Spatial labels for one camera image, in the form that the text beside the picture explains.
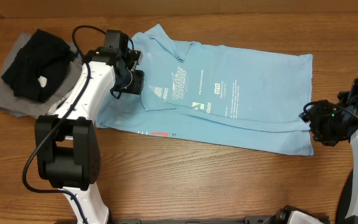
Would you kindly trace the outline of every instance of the folded gray fabric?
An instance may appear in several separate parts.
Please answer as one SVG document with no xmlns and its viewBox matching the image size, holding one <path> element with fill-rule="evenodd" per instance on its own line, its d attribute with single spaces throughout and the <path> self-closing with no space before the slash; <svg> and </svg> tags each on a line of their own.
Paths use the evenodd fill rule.
<svg viewBox="0 0 358 224">
<path fill-rule="evenodd" d="M 0 76 L 9 68 L 20 48 L 29 41 L 30 37 L 31 34 L 21 34 L 19 36 L 8 56 L 5 58 Z M 69 43 L 68 45 L 70 45 L 71 50 L 75 52 L 74 45 L 72 43 Z M 66 79 L 60 85 L 59 89 L 45 103 L 39 103 L 22 97 L 15 97 L 13 90 L 0 78 L 0 109 L 7 111 L 13 116 L 27 114 L 38 117 L 44 115 L 48 112 L 49 108 L 55 108 L 55 104 L 58 101 L 67 97 L 67 93 L 70 92 L 80 78 L 81 70 L 82 62 L 80 59 L 76 58 L 73 62 L 70 62 Z"/>
</svg>

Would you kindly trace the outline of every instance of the black cloth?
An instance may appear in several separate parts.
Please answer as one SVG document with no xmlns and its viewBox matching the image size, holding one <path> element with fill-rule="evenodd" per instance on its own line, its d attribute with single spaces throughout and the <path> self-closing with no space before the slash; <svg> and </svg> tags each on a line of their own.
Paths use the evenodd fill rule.
<svg viewBox="0 0 358 224">
<path fill-rule="evenodd" d="M 62 84 L 74 57 L 64 40 L 38 29 L 1 78 L 11 87 L 14 96 L 43 103 Z M 47 79 L 44 87 L 38 81 L 40 76 Z"/>
</svg>

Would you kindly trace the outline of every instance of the light blue fabric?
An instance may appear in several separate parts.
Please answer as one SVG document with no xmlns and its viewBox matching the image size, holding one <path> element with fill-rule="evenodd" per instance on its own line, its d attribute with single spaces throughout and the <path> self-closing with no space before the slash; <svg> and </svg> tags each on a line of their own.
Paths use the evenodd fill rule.
<svg viewBox="0 0 358 224">
<path fill-rule="evenodd" d="M 136 34 L 146 111 L 175 110 L 258 131 L 306 131 L 312 55 L 284 55 L 171 40 L 160 25 Z"/>
<path fill-rule="evenodd" d="M 145 111 L 138 95 L 123 93 L 116 100 L 109 94 L 101 106 L 96 126 L 287 155 L 313 155 L 308 131 L 253 131 L 172 112 Z"/>
</svg>

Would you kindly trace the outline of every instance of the wooden table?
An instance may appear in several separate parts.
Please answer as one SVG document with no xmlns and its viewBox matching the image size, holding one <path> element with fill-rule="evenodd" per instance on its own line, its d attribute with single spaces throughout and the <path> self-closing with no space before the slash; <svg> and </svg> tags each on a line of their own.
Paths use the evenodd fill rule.
<svg viewBox="0 0 358 224">
<path fill-rule="evenodd" d="M 358 77 L 358 13 L 248 14 L 192 17 L 94 17 L 0 20 L 0 69 L 22 32 L 40 28 L 70 40 L 89 24 L 134 35 L 160 23 L 175 40 L 313 54 L 313 99 L 336 101 Z M 83 51 L 103 44 L 93 30 L 78 32 Z M 34 118 L 0 111 L 0 223 L 53 223 L 72 219 L 62 195 L 29 192 L 21 182 L 34 150 Z M 164 220 L 270 215 L 286 204 L 334 220 L 352 169 L 347 142 L 313 143 L 315 156 L 283 156 L 200 142 L 156 138 L 113 129 L 97 130 L 102 154 L 101 196 L 115 218 Z M 36 163 L 30 184 L 47 189 Z"/>
</svg>

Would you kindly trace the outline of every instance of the wooden surface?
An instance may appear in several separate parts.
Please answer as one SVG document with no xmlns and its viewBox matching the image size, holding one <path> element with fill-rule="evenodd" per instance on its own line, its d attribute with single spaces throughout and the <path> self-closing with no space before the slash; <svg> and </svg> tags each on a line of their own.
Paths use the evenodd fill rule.
<svg viewBox="0 0 358 224">
<path fill-rule="evenodd" d="M 157 23 L 175 40 L 311 53 L 314 100 L 336 101 L 338 91 L 349 90 L 358 77 L 358 13 L 0 20 L 0 68 L 21 32 L 41 28 L 70 40 L 75 26 L 89 24 L 132 36 Z M 100 46 L 103 36 L 81 30 L 78 42 L 86 51 Z M 64 196 L 35 194 L 22 185 L 22 168 L 35 147 L 34 122 L 0 111 L 0 223 L 74 217 Z M 290 204 L 334 220 L 352 169 L 347 142 L 336 147 L 314 142 L 315 156 L 300 157 L 113 129 L 97 130 L 97 136 L 98 185 L 115 218 L 243 218 L 270 215 Z M 30 184 L 50 187 L 38 177 L 35 163 L 28 176 Z"/>
<path fill-rule="evenodd" d="M 358 0 L 0 0 L 0 18 L 358 12 Z"/>
</svg>

